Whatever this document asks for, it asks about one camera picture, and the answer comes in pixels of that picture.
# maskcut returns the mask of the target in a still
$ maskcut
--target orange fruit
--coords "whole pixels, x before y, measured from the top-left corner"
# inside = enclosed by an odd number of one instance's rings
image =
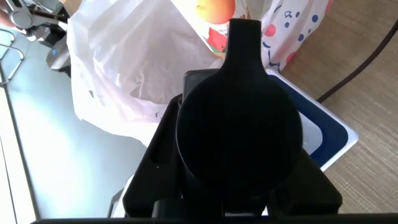
[[[224,24],[235,13],[235,0],[198,0],[196,14],[211,24]]]

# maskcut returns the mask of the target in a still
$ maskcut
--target black cable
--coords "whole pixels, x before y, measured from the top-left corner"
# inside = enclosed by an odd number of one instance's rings
[[[356,70],[354,70],[351,74],[349,74],[346,78],[337,83],[335,86],[330,88],[325,94],[319,97],[317,101],[319,103],[324,102],[329,96],[334,94],[337,90],[339,90],[349,81],[351,81],[353,78],[359,75],[380,54],[380,52],[383,51],[383,49],[390,42],[394,34],[397,32],[397,30],[398,30],[398,19],[396,20],[396,23],[391,27],[391,30],[388,32],[388,34],[385,36],[382,42],[379,44],[379,46],[376,47],[376,49],[374,49],[374,52],[358,68],[356,68]]]

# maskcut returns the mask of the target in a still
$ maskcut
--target plastic bag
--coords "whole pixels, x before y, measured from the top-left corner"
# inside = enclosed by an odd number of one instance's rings
[[[262,62],[280,71],[318,28],[332,0],[273,0],[262,17]]]
[[[264,66],[281,71],[319,25],[327,0],[261,2]],[[148,145],[183,74],[222,64],[171,1],[83,0],[68,21],[75,113]]]

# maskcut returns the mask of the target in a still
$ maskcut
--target metal rack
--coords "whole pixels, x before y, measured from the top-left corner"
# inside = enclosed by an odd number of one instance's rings
[[[15,75],[15,72],[18,70],[18,68],[21,65],[22,61],[24,60],[25,56],[21,50],[15,48],[15,47],[11,47],[12,43],[14,43],[14,41],[15,41],[15,35],[12,32],[5,30],[5,29],[0,29],[0,32],[6,32],[11,35],[10,45],[0,44],[1,47],[6,48],[5,53],[0,57],[0,63],[1,63],[1,60],[3,59],[3,57],[7,54],[8,50],[10,50],[10,49],[15,50],[19,54],[19,61],[18,61],[17,65],[14,67],[14,69],[8,76],[5,76],[5,80],[3,82],[0,82],[0,86],[5,86],[9,81],[11,81],[12,77]]]

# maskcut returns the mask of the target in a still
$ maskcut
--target gray countertop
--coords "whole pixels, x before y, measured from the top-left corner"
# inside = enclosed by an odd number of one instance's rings
[[[112,196],[135,172],[146,147],[80,121],[70,79],[47,68],[48,48],[16,35],[25,60],[8,92],[41,218],[105,217]],[[8,52],[5,74],[17,62]]]

